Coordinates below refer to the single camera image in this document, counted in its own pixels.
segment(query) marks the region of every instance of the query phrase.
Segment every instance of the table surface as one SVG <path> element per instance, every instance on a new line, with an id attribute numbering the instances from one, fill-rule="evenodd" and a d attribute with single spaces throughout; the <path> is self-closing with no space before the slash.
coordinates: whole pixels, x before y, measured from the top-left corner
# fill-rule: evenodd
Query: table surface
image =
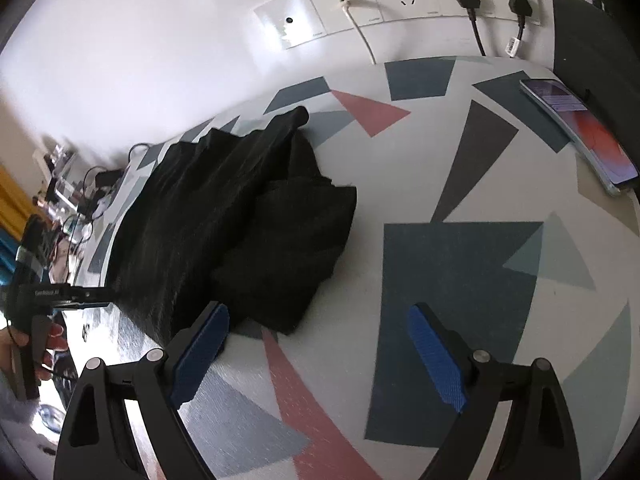
<path id="1" fill-rule="evenodd" d="M 527 76 L 553 77 L 524 60 L 466 57 L 335 73 L 131 161 L 95 223 L 80 285 L 104 283 L 120 220 L 169 145 L 211 126 L 244 135 L 303 104 L 322 173 L 358 189 L 347 247 L 298 330 L 243 323 L 180 410 L 218 478 L 417 479 L 455 414 L 406 334 L 416 301 L 502 361 L 552 362 L 584 480 L 615 456 L 640 414 L 638 202 L 604 193 L 518 91 Z M 92 356 L 115 364 L 157 346 L 115 307 L 68 313 L 67 324 L 79 370 Z M 136 403 L 128 408 L 162 478 Z M 506 415 L 501 404 L 473 478 L 486 477 Z"/>

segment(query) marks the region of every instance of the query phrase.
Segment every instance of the blue gripper pad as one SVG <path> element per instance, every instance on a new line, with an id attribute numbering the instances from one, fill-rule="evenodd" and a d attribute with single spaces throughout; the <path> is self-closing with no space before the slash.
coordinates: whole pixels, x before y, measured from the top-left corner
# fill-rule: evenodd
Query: blue gripper pad
<path id="1" fill-rule="evenodd" d="M 175 367 L 171 402 L 176 410 L 193 399 L 228 333 L 229 311 L 219 304 Z"/>
<path id="2" fill-rule="evenodd" d="M 460 369 L 416 305 L 407 313 L 407 330 L 442 402 L 460 413 L 466 403 Z"/>

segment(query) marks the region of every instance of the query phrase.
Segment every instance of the phone screen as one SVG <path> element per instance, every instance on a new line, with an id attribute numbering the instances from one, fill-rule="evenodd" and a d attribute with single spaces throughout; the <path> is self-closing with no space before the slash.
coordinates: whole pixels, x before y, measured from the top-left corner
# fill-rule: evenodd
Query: phone screen
<path id="1" fill-rule="evenodd" d="M 600 166 L 612 183 L 622 184 L 638 176 L 638 170 L 612 133 L 561 82 L 529 79 L 523 84 L 549 105 L 582 139 L 600 161 Z"/>

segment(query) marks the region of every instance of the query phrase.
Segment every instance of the white cable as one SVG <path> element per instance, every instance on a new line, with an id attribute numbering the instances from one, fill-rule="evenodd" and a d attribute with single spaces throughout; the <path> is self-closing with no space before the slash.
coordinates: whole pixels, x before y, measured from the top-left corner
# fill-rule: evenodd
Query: white cable
<path id="1" fill-rule="evenodd" d="M 356 23 L 356 20 L 354 20 L 353 16 L 351 15 L 351 11 L 349 10 L 349 7 L 351 7 L 350 1 L 349 0 L 340 0 L 340 3 L 342 4 L 342 12 L 344 12 L 344 15 L 351 22 L 351 25 L 353 25 L 353 28 L 356 29 L 357 33 L 362 38 L 362 41 L 364 42 L 364 46 L 367 47 L 367 52 L 369 53 L 369 57 L 371 58 L 371 62 L 373 64 L 376 64 L 376 58 L 373 56 L 373 51 L 371 50 L 371 47 L 369 46 L 369 41 L 367 41 L 367 38 L 364 37 L 364 34 L 360 30 L 360 27 Z"/>

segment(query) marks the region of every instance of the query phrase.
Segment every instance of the white tag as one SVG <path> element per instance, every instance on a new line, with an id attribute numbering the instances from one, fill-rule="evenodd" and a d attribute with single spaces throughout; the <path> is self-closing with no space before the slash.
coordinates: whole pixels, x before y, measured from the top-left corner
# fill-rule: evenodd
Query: white tag
<path id="1" fill-rule="evenodd" d="M 507 48 L 504 51 L 509 55 L 509 57 L 515 57 L 518 49 L 520 47 L 520 40 L 518 38 L 511 38 L 509 43 L 507 43 Z"/>

